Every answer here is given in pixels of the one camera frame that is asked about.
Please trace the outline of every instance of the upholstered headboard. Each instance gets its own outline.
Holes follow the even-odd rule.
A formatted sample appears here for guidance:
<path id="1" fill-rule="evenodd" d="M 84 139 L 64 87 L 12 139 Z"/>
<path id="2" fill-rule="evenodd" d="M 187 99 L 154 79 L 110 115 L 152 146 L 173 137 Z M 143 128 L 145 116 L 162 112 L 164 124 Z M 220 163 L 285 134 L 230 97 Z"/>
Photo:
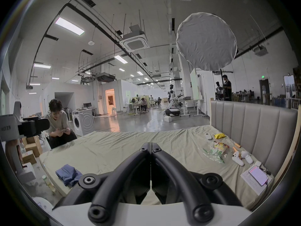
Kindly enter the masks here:
<path id="1" fill-rule="evenodd" d="M 253 154 L 276 176 L 291 147 L 297 111 L 215 100 L 211 101 L 210 122 Z"/>

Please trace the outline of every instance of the folded towel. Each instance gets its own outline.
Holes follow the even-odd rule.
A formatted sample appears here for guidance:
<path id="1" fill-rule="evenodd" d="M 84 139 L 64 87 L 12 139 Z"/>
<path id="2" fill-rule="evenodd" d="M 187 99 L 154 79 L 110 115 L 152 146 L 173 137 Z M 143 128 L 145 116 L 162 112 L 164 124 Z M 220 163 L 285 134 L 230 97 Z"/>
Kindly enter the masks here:
<path id="1" fill-rule="evenodd" d="M 74 186 L 82 176 L 78 170 L 68 164 L 55 171 L 55 173 L 63 181 L 65 186 L 68 184 Z"/>

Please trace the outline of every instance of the washing machine door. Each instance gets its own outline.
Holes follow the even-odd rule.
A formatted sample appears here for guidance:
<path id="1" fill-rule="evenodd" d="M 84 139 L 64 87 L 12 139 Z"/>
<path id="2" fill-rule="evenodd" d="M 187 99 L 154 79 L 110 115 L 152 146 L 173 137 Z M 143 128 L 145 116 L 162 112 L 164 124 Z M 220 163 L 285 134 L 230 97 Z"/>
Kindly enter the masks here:
<path id="1" fill-rule="evenodd" d="M 74 125 L 76 128 L 79 128 L 79 120 L 77 117 L 74 117 Z"/>

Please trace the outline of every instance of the beige bed sheet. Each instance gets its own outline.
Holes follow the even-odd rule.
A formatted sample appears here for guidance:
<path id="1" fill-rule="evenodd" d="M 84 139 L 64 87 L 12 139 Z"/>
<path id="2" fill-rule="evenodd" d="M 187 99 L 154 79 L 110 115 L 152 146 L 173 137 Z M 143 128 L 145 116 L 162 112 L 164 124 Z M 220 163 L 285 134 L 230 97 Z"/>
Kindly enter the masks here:
<path id="1" fill-rule="evenodd" d="M 203 151 L 208 149 L 212 140 L 205 138 L 205 133 L 213 137 L 219 131 L 213 126 L 198 126 L 181 130 L 160 132 L 99 132 L 94 131 L 65 145 L 52 149 L 40 155 L 40 162 L 55 187 L 66 196 L 71 187 L 64 186 L 55 171 L 69 164 L 82 174 L 102 174 L 113 171 L 123 160 L 140 149 L 145 142 L 155 142 L 166 152 L 176 158 L 189 171 L 198 173 L 214 172 L 222 176 L 225 183 L 235 192 L 242 205 L 254 209 L 270 192 L 274 177 L 269 183 L 267 192 L 257 195 L 240 177 L 250 164 L 244 159 L 241 167 L 232 160 L 232 152 L 227 149 L 223 156 L 225 163 L 210 160 Z M 228 137 L 218 140 L 230 147 L 233 140 Z M 144 204 L 158 204 L 152 190 L 145 198 Z"/>

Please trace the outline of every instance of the smartphone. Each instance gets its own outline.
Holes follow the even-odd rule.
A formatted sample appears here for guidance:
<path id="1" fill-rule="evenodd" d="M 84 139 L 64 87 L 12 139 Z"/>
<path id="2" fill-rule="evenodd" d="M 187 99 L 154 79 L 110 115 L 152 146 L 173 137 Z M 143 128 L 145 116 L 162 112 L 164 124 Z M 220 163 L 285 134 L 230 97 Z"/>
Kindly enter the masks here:
<path id="1" fill-rule="evenodd" d="M 249 170 L 249 173 L 255 178 L 255 180 L 263 186 L 269 179 L 265 172 L 263 172 L 259 167 L 254 166 Z"/>

